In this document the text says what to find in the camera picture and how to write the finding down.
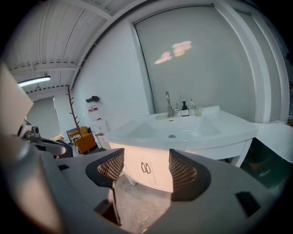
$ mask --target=cabinet handle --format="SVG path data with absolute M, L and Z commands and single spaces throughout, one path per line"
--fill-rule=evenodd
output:
M 146 171 L 143 170 L 142 165 L 144 166 L 143 162 L 141 162 L 141 170 L 142 170 L 143 173 L 145 173 Z
M 150 168 L 150 165 L 146 163 L 146 166 L 145 166 L 145 167 L 146 167 L 146 172 L 147 172 L 148 174 L 150 174 L 150 173 L 152 172 L 152 171 L 151 171 L 151 168 Z

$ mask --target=coat rack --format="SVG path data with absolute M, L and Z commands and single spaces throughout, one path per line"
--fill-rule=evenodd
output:
M 67 86 L 67 91 L 68 91 L 67 95 L 68 95 L 68 98 L 69 98 L 69 104 L 70 104 L 70 108 L 71 108 L 70 114 L 73 116 L 73 119 L 74 119 L 76 128 L 78 130 L 78 133 L 79 133 L 80 137 L 82 138 L 81 130 L 80 130 L 79 126 L 78 126 L 79 121 L 76 122 L 77 116 L 75 117 L 75 115 L 74 115 L 74 111 L 73 111 L 73 107 L 72 107 L 72 104 L 74 103 L 74 101 L 71 102 L 73 98 L 70 97 L 69 86 Z

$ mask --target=tube light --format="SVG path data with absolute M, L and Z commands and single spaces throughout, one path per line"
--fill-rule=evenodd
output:
M 43 77 L 34 78 L 34 79 L 19 82 L 18 85 L 20 87 L 23 87 L 23 86 L 32 85 L 32 84 L 36 84 L 36 83 L 40 83 L 40 82 L 44 82 L 44 81 L 48 81 L 48 80 L 51 80 L 50 76 L 43 76 Z

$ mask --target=black soap bottle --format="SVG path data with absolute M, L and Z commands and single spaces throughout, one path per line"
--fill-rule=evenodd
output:
M 183 106 L 181 109 L 181 116 L 189 116 L 189 109 L 185 103 L 186 103 L 186 101 L 183 101 Z

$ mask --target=red label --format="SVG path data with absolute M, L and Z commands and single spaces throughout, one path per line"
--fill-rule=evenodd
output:
M 98 108 L 95 107 L 95 108 L 93 108 L 93 109 L 89 109 L 88 112 L 94 112 L 94 111 L 97 111 L 97 110 L 98 110 Z

